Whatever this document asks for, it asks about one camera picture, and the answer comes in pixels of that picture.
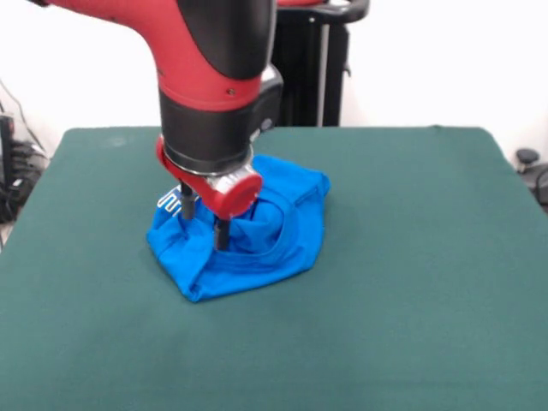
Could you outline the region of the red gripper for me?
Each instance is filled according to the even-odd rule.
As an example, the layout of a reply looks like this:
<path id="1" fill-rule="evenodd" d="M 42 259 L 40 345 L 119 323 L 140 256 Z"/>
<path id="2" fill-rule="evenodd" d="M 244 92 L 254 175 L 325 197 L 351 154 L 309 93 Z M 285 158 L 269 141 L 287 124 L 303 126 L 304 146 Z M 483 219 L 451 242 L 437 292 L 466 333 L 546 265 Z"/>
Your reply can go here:
<path id="1" fill-rule="evenodd" d="M 214 246 L 218 251 L 229 246 L 230 219 L 247 211 L 258 198 L 262 176 L 253 168 L 253 151 L 235 170 L 220 175 L 199 175 L 176 165 L 165 151 L 164 137 L 156 142 L 156 155 L 163 167 L 180 182 L 182 215 L 192 220 L 196 194 L 216 217 Z"/>

